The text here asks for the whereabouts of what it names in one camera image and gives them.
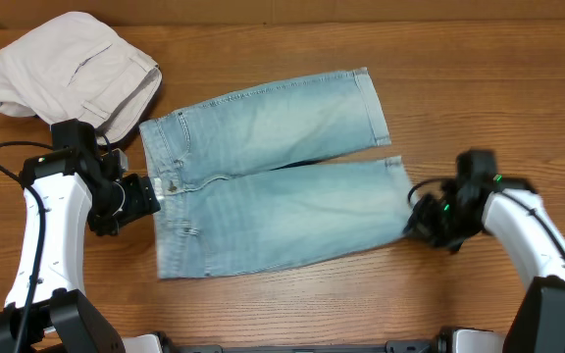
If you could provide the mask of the light blue denim shorts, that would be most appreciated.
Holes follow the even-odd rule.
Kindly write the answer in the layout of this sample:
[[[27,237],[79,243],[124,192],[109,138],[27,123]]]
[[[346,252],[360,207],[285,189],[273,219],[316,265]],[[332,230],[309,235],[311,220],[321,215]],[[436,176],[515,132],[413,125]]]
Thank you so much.
[[[399,239],[411,214],[399,157],[345,162],[390,136],[366,69],[235,91],[140,126],[158,275],[303,267]]]

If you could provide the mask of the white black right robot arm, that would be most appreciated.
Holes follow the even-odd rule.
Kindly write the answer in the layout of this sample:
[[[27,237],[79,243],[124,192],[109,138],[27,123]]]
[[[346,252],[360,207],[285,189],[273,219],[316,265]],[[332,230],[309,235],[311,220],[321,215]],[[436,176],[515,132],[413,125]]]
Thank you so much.
[[[456,158],[456,174],[440,177],[441,196],[413,205],[408,237],[451,253],[469,238],[495,238],[517,270],[526,294],[506,334],[443,328],[424,352],[565,352],[565,238],[524,177],[504,176],[491,150]]]

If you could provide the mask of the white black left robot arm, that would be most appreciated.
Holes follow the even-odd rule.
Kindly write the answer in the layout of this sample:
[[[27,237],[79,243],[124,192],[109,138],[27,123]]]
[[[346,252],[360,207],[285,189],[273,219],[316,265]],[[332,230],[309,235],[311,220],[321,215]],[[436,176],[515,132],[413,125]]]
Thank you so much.
[[[83,284],[84,237],[116,235],[159,211],[148,177],[127,172],[121,149],[101,153],[93,125],[52,125],[46,154],[28,158],[13,179],[26,201],[15,281],[0,312],[0,353],[31,352],[47,333],[54,352],[162,352],[163,336],[123,338],[90,303]]]

